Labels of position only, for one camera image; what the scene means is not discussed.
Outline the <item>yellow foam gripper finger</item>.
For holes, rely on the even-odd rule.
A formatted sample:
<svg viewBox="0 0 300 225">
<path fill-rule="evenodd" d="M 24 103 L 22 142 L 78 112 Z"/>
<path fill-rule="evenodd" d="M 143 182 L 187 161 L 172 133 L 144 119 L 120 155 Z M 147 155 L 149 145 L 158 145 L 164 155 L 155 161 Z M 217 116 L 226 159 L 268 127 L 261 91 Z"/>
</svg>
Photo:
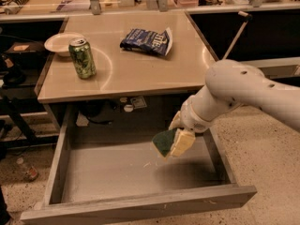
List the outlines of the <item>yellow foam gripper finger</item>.
<svg viewBox="0 0 300 225">
<path fill-rule="evenodd" d="M 194 132 L 180 128 L 177 129 L 171 147 L 171 156 L 180 157 L 194 144 L 195 140 Z"/>
<path fill-rule="evenodd" d="M 177 112 L 169 125 L 169 129 L 180 128 L 180 127 L 181 127 L 180 112 Z"/>
</svg>

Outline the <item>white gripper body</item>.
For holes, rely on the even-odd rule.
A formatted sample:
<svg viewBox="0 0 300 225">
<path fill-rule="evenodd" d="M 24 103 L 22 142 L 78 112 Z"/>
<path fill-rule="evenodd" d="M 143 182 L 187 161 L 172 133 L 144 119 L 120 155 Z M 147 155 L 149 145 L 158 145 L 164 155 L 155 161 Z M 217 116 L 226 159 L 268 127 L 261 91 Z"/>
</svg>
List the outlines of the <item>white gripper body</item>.
<svg viewBox="0 0 300 225">
<path fill-rule="evenodd" d="M 215 118 L 216 102 L 211 97 L 190 96 L 180 110 L 181 126 L 195 133 L 204 133 Z"/>
</svg>

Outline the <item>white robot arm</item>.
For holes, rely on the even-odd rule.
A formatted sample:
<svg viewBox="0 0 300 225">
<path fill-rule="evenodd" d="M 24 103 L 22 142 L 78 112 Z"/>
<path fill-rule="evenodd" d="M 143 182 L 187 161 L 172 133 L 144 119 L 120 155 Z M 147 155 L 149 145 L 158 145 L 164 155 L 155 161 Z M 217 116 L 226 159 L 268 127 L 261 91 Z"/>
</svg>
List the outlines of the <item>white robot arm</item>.
<svg viewBox="0 0 300 225">
<path fill-rule="evenodd" d="M 300 131 L 300 88 L 267 79 L 253 66 L 219 60 L 205 73 L 205 85 L 188 97 L 170 128 L 175 131 L 170 155 L 179 157 L 213 121 L 240 105 L 255 107 Z"/>
</svg>

